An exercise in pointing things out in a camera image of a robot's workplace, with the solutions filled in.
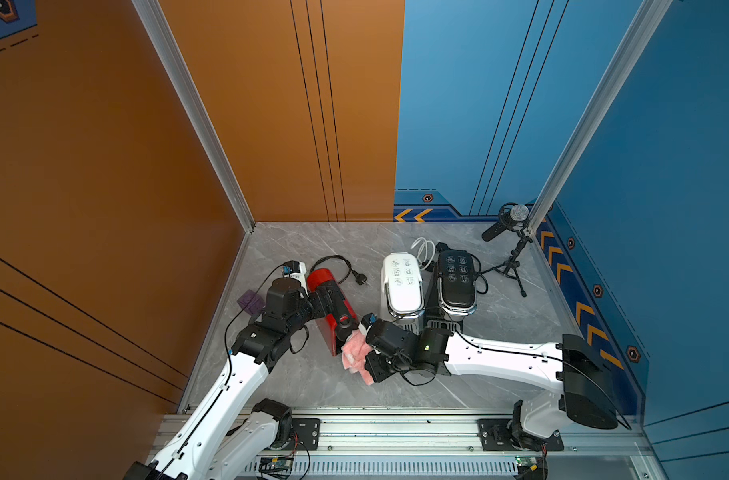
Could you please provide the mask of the red coffee machine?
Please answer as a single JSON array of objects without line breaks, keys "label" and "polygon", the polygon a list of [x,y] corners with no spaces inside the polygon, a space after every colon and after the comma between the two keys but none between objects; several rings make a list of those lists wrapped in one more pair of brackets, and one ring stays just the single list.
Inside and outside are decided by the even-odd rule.
[{"label": "red coffee machine", "polygon": [[326,345],[330,348],[330,353],[332,356],[338,356],[342,353],[342,346],[350,334],[358,329],[358,316],[330,270],[326,268],[314,270],[308,276],[306,283],[310,293],[324,290],[330,294],[332,313],[324,319],[316,320],[316,323]]}]

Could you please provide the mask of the pink cloth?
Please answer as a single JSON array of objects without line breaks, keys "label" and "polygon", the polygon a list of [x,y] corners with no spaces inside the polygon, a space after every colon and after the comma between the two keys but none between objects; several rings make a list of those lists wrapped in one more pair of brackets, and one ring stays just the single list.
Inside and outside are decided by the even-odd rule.
[{"label": "pink cloth", "polygon": [[360,331],[350,334],[342,346],[342,366],[350,373],[360,374],[367,385],[375,383],[372,374],[366,368],[367,355],[372,351],[372,347],[366,342],[366,336]]}]

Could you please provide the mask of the white coffee machine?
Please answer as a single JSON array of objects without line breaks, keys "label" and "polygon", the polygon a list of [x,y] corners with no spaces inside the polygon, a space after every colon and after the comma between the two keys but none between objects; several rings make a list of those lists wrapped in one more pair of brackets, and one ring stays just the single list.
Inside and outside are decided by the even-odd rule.
[{"label": "white coffee machine", "polygon": [[380,318],[418,334],[425,311],[425,298],[417,258],[407,252],[387,255],[382,265],[380,286]]}]

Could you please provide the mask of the black coffee machine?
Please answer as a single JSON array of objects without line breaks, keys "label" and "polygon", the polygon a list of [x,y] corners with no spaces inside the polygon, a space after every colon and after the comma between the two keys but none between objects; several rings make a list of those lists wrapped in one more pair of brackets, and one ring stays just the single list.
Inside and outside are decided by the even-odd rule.
[{"label": "black coffee machine", "polygon": [[476,257],[466,250],[437,245],[425,325],[461,332],[464,320],[477,310]]}]

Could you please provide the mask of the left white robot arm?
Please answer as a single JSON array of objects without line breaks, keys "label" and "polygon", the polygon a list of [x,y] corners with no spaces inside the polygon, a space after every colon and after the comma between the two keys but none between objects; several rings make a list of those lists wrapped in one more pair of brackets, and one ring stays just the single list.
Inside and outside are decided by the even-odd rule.
[{"label": "left white robot arm", "polygon": [[308,292],[298,278],[272,282],[262,314],[238,334],[202,404],[150,463],[132,464],[126,479],[234,479],[260,452],[290,443],[292,409],[280,402],[264,400],[238,429],[232,426],[290,350],[292,336],[332,313],[332,296]]}]

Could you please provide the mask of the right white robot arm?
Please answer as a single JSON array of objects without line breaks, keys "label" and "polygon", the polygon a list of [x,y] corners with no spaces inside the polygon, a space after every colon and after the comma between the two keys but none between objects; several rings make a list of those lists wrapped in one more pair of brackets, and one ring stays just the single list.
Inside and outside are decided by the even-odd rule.
[{"label": "right white robot arm", "polygon": [[476,375],[540,388],[515,403],[505,439],[520,450],[559,449],[562,428],[574,423],[596,430],[628,428],[616,404],[610,364],[578,335],[559,342],[524,344],[428,328],[420,334],[376,320],[364,339],[372,349],[366,370],[380,383],[398,374],[420,384],[439,375]]}]

